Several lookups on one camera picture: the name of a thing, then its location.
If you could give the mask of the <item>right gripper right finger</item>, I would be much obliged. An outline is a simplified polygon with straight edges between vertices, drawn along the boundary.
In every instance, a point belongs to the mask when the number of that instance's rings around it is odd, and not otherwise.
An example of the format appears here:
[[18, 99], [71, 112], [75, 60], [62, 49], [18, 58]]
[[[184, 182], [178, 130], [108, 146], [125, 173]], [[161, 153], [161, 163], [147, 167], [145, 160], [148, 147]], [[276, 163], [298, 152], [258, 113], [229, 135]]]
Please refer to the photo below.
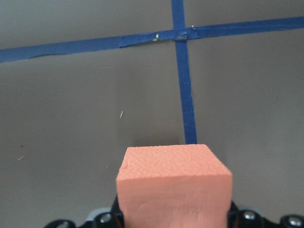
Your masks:
[[228, 211], [228, 228], [260, 228], [261, 215], [254, 209], [239, 208], [234, 201]]

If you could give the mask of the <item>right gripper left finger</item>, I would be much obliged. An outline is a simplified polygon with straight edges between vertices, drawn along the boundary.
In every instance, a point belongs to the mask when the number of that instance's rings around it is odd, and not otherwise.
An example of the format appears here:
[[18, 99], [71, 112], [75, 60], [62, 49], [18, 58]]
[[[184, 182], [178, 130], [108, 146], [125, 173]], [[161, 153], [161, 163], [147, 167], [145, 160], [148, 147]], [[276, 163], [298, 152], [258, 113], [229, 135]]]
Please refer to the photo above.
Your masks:
[[103, 212], [95, 217], [95, 228], [123, 228], [124, 217], [116, 196], [109, 212]]

